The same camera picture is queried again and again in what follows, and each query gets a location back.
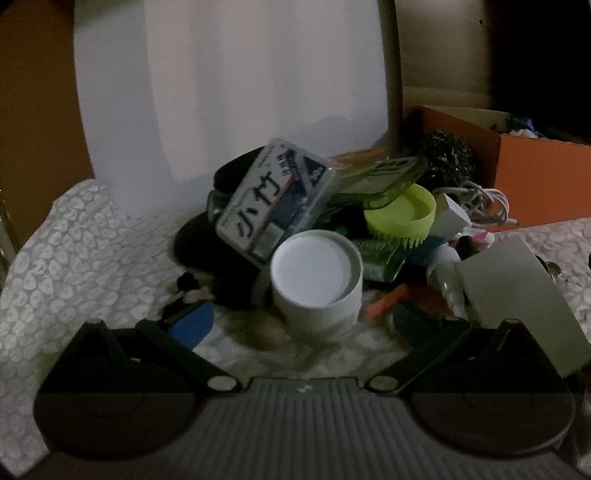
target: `white cylindrical container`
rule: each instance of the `white cylindrical container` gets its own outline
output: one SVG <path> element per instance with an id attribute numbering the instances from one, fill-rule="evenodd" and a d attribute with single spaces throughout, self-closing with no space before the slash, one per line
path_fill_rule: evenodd
<path id="1" fill-rule="evenodd" d="M 355 324 L 361 309 L 363 262 L 338 233 L 298 233 L 271 259 L 275 305 L 295 333 L 332 337 Z"/>

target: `plastic bottle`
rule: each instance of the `plastic bottle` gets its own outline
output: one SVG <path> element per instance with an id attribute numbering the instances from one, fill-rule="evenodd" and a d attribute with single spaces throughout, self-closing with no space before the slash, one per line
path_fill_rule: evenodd
<path id="1" fill-rule="evenodd" d="M 435 250 L 427 265 L 427 284 L 441 291 L 456 317 L 467 319 L 464 289 L 456 271 L 460 257 L 456 250 L 445 244 Z"/>

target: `blue plastic piece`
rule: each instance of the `blue plastic piece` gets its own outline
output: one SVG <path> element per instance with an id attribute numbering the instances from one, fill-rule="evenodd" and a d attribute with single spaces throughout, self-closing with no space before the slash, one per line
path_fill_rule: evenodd
<path id="1" fill-rule="evenodd" d="M 201 306 L 168 327 L 168 334 L 178 343 L 193 350 L 213 327 L 213 303 Z"/>
<path id="2" fill-rule="evenodd" d="M 447 239 L 442 236 L 429 235 L 422 244 L 406 249 L 407 265 L 425 267 L 431 260 L 433 252 L 446 242 Z"/>

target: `white board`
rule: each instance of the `white board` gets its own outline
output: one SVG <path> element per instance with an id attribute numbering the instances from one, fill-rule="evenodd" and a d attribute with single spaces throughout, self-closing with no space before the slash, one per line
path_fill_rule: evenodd
<path id="1" fill-rule="evenodd" d="M 519 237 L 459 262 L 457 270 L 482 326 L 519 319 L 563 377 L 591 361 L 591 345 L 569 305 Z"/>
<path id="2" fill-rule="evenodd" d="M 203 205 L 271 138 L 328 156 L 388 129 L 376 0 L 78 0 L 74 55 L 95 175 L 132 215 Z"/>

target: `tangled white cord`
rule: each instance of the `tangled white cord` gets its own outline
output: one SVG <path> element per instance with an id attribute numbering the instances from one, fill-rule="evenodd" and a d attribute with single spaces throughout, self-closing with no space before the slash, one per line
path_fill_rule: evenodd
<path id="1" fill-rule="evenodd" d="M 500 190 L 484 189 L 472 181 L 465 180 L 459 187 L 433 190 L 433 195 L 438 193 L 453 195 L 457 204 L 470 217 L 474 228 L 487 229 L 492 226 L 517 225 L 517 220 L 509 218 L 509 200 Z M 497 213 L 490 213 L 495 202 L 501 205 L 501 209 Z"/>

